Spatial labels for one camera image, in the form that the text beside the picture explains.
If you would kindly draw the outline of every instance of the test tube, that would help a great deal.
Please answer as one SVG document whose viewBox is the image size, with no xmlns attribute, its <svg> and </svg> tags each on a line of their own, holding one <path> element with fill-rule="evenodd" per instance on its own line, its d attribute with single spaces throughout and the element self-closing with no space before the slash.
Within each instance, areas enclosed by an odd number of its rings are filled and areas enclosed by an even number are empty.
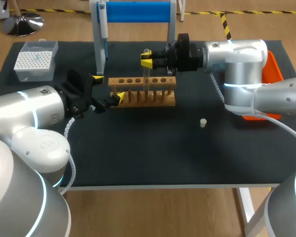
<svg viewBox="0 0 296 237">
<path fill-rule="evenodd" d="M 150 50 L 148 48 L 144 49 L 144 58 L 149 58 Z M 145 102 L 147 102 L 147 96 L 149 91 L 149 68 L 144 67 L 144 91 L 145 91 Z"/>
</svg>

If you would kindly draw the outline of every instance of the wooden test tube rack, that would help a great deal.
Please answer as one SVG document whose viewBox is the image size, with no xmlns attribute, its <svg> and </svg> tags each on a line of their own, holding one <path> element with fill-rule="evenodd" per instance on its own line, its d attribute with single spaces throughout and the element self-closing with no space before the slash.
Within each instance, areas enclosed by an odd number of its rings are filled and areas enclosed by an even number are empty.
<svg viewBox="0 0 296 237">
<path fill-rule="evenodd" d="M 125 107 L 160 107 L 175 106 L 176 100 L 174 87 L 176 86 L 175 77 L 150 77 L 149 89 L 154 87 L 164 87 L 164 90 L 137 91 L 131 88 L 144 87 L 144 79 L 141 78 L 109 78 L 108 86 L 112 88 L 112 94 L 125 92 L 123 101 L 119 106 L 112 108 Z"/>
</svg>

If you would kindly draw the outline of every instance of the small white cap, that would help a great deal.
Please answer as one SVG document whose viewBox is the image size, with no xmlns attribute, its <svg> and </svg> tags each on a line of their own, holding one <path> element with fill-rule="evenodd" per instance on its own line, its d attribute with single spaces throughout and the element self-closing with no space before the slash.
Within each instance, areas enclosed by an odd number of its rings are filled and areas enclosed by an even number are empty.
<svg viewBox="0 0 296 237">
<path fill-rule="evenodd" d="M 202 118 L 201 119 L 201 127 L 205 127 L 206 123 L 207 123 L 207 120 Z"/>
</svg>

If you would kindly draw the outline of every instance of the wooden floor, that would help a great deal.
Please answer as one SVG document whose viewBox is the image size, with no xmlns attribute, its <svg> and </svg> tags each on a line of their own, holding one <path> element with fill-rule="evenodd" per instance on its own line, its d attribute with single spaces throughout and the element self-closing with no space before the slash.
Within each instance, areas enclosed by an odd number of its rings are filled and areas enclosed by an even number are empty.
<svg viewBox="0 0 296 237">
<path fill-rule="evenodd" d="M 296 10 L 296 0 L 186 0 L 186 11 Z M 89 10 L 87 1 L 19 0 L 20 8 Z M 13 42 L 27 40 L 92 41 L 90 16 L 42 13 L 39 32 L 11 38 L 0 32 L 0 69 Z M 233 39 L 282 40 L 296 69 L 296 15 L 228 15 Z M 166 40 L 166 24 L 109 24 L 109 40 Z M 192 40 L 225 40 L 214 15 L 187 15 L 177 33 Z M 267 188 L 250 190 L 255 208 Z M 72 212 L 71 237 L 241 237 L 243 227 L 232 189 L 72 191 L 66 199 Z M 268 236 L 266 231 L 260 236 Z"/>
</svg>

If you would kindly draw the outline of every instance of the blue handle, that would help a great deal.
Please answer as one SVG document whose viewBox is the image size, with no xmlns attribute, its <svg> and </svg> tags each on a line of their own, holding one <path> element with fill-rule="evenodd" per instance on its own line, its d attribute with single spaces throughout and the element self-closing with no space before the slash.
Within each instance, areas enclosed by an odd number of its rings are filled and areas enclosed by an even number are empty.
<svg viewBox="0 0 296 237">
<path fill-rule="evenodd" d="M 169 1 L 109 1 L 106 4 L 108 22 L 170 22 Z M 97 11 L 100 22 L 99 7 Z"/>
</svg>

